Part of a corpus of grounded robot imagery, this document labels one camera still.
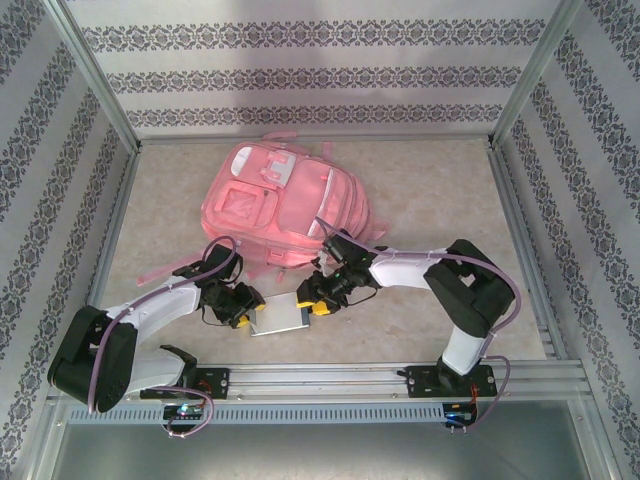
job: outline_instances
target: aluminum frame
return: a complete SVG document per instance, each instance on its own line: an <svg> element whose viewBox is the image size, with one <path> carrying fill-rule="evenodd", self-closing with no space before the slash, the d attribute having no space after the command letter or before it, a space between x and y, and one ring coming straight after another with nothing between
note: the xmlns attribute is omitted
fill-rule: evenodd
<svg viewBox="0 0 640 480"><path fill-rule="evenodd" d="M442 399L411 399L403 377L397 374L405 368L404 363L369 364L282 364L282 365L206 365L224 366L231 370L229 376L229 396L227 400L217 400L223 410L245 412L269 411L277 408L280 412L305 411L315 409L349 410L359 412L378 408L395 410L389 418L376 418L376 422L398 423L407 421L439 421ZM491 362L497 382L504 379L505 366ZM588 464L592 478L619 478L617 465L610 448L602 448L598 429L604 433L595 408L591 388L586 373L579 360L540 360L512 362L511 378L503 397L507 402L562 400L567 401L574 415L576 433ZM468 398L451 398L446 402L464 401ZM108 428L110 425L148 425L160 418L162 405L175 401L140 400L127 397L122 412L102 416L81 416L78 412L82 404L67 395L60 395L55 389L47 399L45 414L38 426L39 442L33 447L32 458L23 475L23 480L50 479L55 461L60 451L67 425L72 423L91 424ZM143 418L127 412L140 408L153 410L153 417ZM432 408L434 413L420 416L416 410ZM226 415L225 424L260 424L254 415ZM282 420L268 423L297 424L310 423L305 416L281 415ZM312 423L354 423L347 415Z"/></svg>
<svg viewBox="0 0 640 480"><path fill-rule="evenodd" d="M494 145L501 144L508 135L508 131L532 87L537 82L542 70L551 58L553 50L582 3L583 0L561 0L490 135ZM105 245L103 256L100 259L98 276L90 293L90 303L95 304L100 302L110 270L127 201L135 179L139 161L139 146L141 144L239 142L247 140L247 138L159 137L140 142L64 0L44 0L44 4L77 59L89 85L96 92L101 105L133 156L126 174L125 188L117 201L115 220L107 237L107 245ZM372 138L368 135L346 135L333 138L310 135L300 137L298 140L365 141ZM485 138L485 136L477 134L375 136L376 140L389 141ZM546 361L513 361L509 388L502 401L566 401L590 475L593 478L618 479L620 472L582 364L577 360L566 360L568 356L550 308L532 245L528 240L522 213L515 200L513 188L508 181L504 159L499 149L494 149L492 145L488 145L487 155L507 224L516 246L518 259L525 275L534 313L540 323L541 333L544 337L543 342L548 338L548 343L550 343L550 349L548 345L545 345L545 351L549 356L557 358L557 360ZM504 366L492 365L496 380L501 381L504 378ZM441 402L441 399L408 398L404 379L396 374L397 370L406 366L407 364L235 365L230 367L229 399L223 403L226 405L268 404L294 408L299 405L327 403L409 405ZM137 398L129 398L128 400L127 404L129 405L144 403ZM70 397L60 395L55 388L50 389L50 396L47 398L43 414L40 417L36 440L32 445L26 468L22 472L22 478L29 480L51 478L69 416L73 408L77 408L78 405L79 403Z"/></svg>
<svg viewBox="0 0 640 480"><path fill-rule="evenodd" d="M100 101L118 135L127 146L129 153L138 149L140 140L127 118L120 102L118 102L107 77L102 72L82 31L69 11L65 0L42 0L42 4L64 40L67 48L75 58L82 75Z"/></svg>

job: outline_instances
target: beige floor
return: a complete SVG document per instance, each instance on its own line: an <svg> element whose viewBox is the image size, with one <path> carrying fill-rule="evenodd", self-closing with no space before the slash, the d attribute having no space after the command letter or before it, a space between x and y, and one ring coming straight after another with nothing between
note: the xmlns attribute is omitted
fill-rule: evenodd
<svg viewBox="0 0 640 480"><path fill-rule="evenodd" d="M135 286L139 274L206 245L200 205L230 149L144 147L103 307L149 290ZM336 143L334 159L362 179L377 216L389 223L381 244L429 250L466 238L513 275L524 308L490 352L545 358L481 141ZM295 290L305 276L288 273L281 284L266 276L254 285L267 296ZM200 319L200 313L182 317L142 348L171 343L202 363L430 361L440 356L452 329L432 294L409 288L384 289L336 315L312 317L309 329L264 337L250 337L248 329L210 327Z"/></svg>

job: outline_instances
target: black mounting plate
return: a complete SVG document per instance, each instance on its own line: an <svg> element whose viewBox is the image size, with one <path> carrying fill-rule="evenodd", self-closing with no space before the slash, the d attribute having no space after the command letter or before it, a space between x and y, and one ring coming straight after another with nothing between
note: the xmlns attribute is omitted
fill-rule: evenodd
<svg viewBox="0 0 640 480"><path fill-rule="evenodd" d="M413 365L398 374L406 378L409 398L471 397L472 384L478 388L479 397L498 394L493 368L489 365L476 366L469 375L460 377L451 389L441 386L436 365Z"/></svg>
<svg viewBox="0 0 640 480"><path fill-rule="evenodd" d="M228 368L196 368L195 385L192 387L196 390L206 391L205 387L199 385L200 382L206 382L211 387L209 396L214 400L226 400L229 392L229 373ZM142 400L158 400L158 399L174 399L186 398L196 400L201 397L178 392L167 392L164 390L154 390L152 388L140 391L140 399Z"/></svg>

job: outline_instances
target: white wall panel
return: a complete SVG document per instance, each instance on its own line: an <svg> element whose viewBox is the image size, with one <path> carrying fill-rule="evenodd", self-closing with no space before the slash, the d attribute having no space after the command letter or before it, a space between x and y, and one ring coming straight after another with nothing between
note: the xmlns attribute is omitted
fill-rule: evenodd
<svg viewBox="0 0 640 480"><path fill-rule="evenodd" d="M21 476L58 333L86 302L129 153L38 1L3 2L0 32L0 478L8 479Z"/></svg>
<svg viewBox="0 0 640 480"><path fill-rule="evenodd" d="M489 133L557 0L68 5L138 135L152 138L287 125L319 135ZM304 106L315 108L299 115ZM323 108L344 106L358 114L325 118ZM410 115L415 106L422 114ZM192 121L195 109L210 111ZM381 109L405 114L380 116ZM452 109L473 113L432 114Z"/></svg>
<svg viewBox="0 0 640 480"><path fill-rule="evenodd" d="M623 478L640 478L638 4L583 4L503 146Z"/></svg>

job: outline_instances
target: pink backpack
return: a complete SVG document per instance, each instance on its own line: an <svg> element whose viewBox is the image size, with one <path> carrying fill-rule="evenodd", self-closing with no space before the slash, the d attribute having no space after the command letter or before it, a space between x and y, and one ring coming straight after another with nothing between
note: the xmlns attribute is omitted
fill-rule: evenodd
<svg viewBox="0 0 640 480"><path fill-rule="evenodd" d="M292 136L269 134L231 151L202 204L207 236L234 237L245 260L270 268L299 268L318 257L325 232L316 216L359 240L380 238L386 228L374 222L360 180L327 158L331 144L320 158L300 145L271 141ZM138 284L201 255L150 272Z"/></svg>

